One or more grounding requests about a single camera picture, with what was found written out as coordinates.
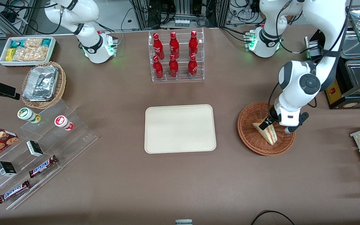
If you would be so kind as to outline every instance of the round wicker basket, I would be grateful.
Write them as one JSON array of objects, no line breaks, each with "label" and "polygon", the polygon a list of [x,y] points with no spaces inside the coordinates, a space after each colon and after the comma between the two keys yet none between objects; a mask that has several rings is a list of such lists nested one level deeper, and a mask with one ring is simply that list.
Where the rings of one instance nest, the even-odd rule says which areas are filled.
[{"label": "round wicker basket", "polygon": [[[57,67],[59,69],[59,75],[56,81],[56,88],[55,88],[55,97],[49,101],[49,102],[31,102],[31,101],[26,101],[22,98],[24,104],[28,107],[32,107],[32,108],[38,108],[38,109],[45,109],[48,106],[56,103],[59,99],[62,98],[63,92],[65,91],[65,85],[66,85],[66,75],[65,75],[65,71],[63,71],[62,67],[55,62],[47,62],[47,63],[42,63],[39,64],[35,67],[46,67],[46,66],[54,66]],[[24,79],[23,85],[22,85],[22,92],[24,91],[24,88],[26,87],[27,84],[27,79],[29,77],[30,71],[27,73],[26,78]]]},{"label": "round wicker basket", "polygon": [[252,125],[253,122],[265,119],[268,115],[267,102],[255,102],[248,105],[238,117],[238,134],[244,144],[258,154],[267,156],[283,154],[293,145],[295,132],[286,134],[284,127],[275,122],[273,126],[276,131],[277,141],[274,145],[270,145]]}]

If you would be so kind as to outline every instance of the coca-cola bottle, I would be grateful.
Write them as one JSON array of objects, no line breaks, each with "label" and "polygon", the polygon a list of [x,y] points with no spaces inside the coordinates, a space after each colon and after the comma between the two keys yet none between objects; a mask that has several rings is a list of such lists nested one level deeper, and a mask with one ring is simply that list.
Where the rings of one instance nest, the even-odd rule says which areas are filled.
[{"label": "coca-cola bottle", "polygon": [[190,57],[188,62],[188,77],[194,79],[197,76],[197,62],[195,61],[195,55]]},{"label": "coca-cola bottle", "polygon": [[170,32],[170,54],[174,54],[174,56],[177,58],[180,57],[180,47],[179,47],[179,41],[176,38],[176,32]]},{"label": "coca-cola bottle", "polygon": [[173,78],[176,78],[179,72],[179,64],[177,63],[174,54],[170,54],[169,68],[170,68],[170,75]]},{"label": "coca-cola bottle", "polygon": [[198,40],[197,40],[197,32],[191,31],[190,42],[188,43],[188,54],[191,57],[193,54],[197,55],[198,53]]},{"label": "coca-cola bottle", "polygon": [[157,56],[154,56],[152,59],[154,60],[154,64],[152,66],[154,67],[154,73],[155,73],[156,79],[162,80],[163,79],[162,64],[159,62],[159,58]]},{"label": "coca-cola bottle", "polygon": [[153,34],[154,37],[154,52],[157,57],[159,57],[159,60],[163,60],[165,58],[165,54],[163,53],[163,44],[159,40],[159,35],[157,33]]}]

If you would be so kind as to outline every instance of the table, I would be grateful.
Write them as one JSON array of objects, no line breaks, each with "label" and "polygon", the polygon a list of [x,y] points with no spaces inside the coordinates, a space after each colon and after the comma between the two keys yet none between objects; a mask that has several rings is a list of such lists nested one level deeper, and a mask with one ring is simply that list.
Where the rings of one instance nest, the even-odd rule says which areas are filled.
[{"label": "table", "polygon": [[[264,209],[296,224],[360,224],[360,155],[349,137],[360,130],[360,110],[329,110],[321,93],[317,108],[304,107],[310,118],[287,152],[255,154],[238,136],[238,114],[267,101],[281,66],[303,56],[280,49],[259,58],[219,29],[204,31],[205,81],[180,84],[151,82],[147,32],[126,33],[117,57],[104,64],[84,57],[75,36],[55,36],[54,60],[67,76],[63,98],[100,138],[17,209],[0,207],[0,225],[169,225],[187,218],[238,225]],[[289,26],[284,45],[302,50],[303,37],[315,31]],[[28,70],[1,66],[0,82],[20,90]],[[147,154],[145,110],[186,104],[213,107],[216,149]],[[0,97],[0,128],[23,125],[16,117],[23,106]]]}]

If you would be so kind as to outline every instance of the acrylic bottle rack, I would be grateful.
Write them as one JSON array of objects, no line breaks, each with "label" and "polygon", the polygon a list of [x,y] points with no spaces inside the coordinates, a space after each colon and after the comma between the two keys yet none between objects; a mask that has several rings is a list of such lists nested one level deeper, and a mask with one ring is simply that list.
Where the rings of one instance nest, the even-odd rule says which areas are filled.
[{"label": "acrylic bottle rack", "polygon": [[[197,62],[197,75],[195,78],[191,79],[188,77],[188,62],[190,61],[190,56],[188,54],[188,42],[191,38],[191,31],[195,30],[197,32],[197,39],[198,39],[198,53],[196,54],[196,62]],[[169,56],[170,56],[170,49],[169,49],[169,42],[170,42],[170,32],[167,30],[156,30],[156,31],[149,31],[148,34],[148,48],[149,48],[149,55],[150,55],[150,64],[151,64],[151,77],[153,82],[193,82],[193,81],[201,81],[205,78],[205,68],[204,68],[204,30],[202,28],[199,29],[179,29],[176,31],[176,37],[179,41],[180,46],[180,57],[177,59],[179,65],[179,72],[177,78],[173,78],[170,75],[169,70]],[[163,79],[158,80],[156,79],[154,68],[153,68],[153,57],[154,53],[154,39],[153,34],[158,33],[159,39],[163,44],[163,52],[165,54],[165,58],[161,60],[163,66]]]},{"label": "acrylic bottle rack", "polygon": [[[63,100],[49,106],[40,115],[41,121],[39,123],[27,122],[20,127],[16,131],[19,141],[0,154],[0,161],[11,162],[17,172],[13,177],[5,177],[0,174],[0,195],[21,185],[25,180],[29,180],[31,186],[30,189],[22,191],[0,204],[2,208],[7,210],[19,206],[98,138],[79,119],[75,113],[75,108]],[[74,128],[71,131],[66,131],[54,124],[54,119],[59,115],[66,116],[69,121],[74,123]],[[30,154],[26,145],[29,140],[40,144],[44,152],[41,157]],[[41,174],[30,178],[29,171],[32,171],[53,155],[56,155],[59,161],[52,164]]]}]

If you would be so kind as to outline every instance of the power cable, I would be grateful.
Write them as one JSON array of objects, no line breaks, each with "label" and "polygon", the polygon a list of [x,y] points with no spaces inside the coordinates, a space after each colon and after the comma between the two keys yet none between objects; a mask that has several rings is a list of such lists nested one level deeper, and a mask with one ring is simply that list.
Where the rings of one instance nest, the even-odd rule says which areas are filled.
[{"label": "power cable", "polygon": [[255,219],[252,221],[251,225],[254,225],[255,221],[256,221],[261,215],[264,215],[264,214],[266,214],[266,213],[277,213],[277,214],[280,214],[280,215],[282,215],[283,217],[285,217],[288,221],[290,221],[290,223],[291,223],[292,225],[295,225],[294,222],[293,222],[289,217],[287,217],[286,215],[284,215],[284,214],[281,213],[281,212],[277,212],[277,211],[274,211],[274,210],[268,210],[268,211],[263,211],[263,212],[259,213],[259,214],[255,217]]},{"label": "power cable", "polygon": [[53,4],[53,5],[50,5],[50,6],[44,6],[44,7],[30,7],[30,6],[13,6],[13,5],[7,5],[7,4],[4,4],[4,3],[0,3],[0,6],[5,6],[5,7],[11,7],[11,8],[21,8],[21,9],[41,9],[41,8],[50,8],[50,7],[54,7],[56,6],[57,4]]}]

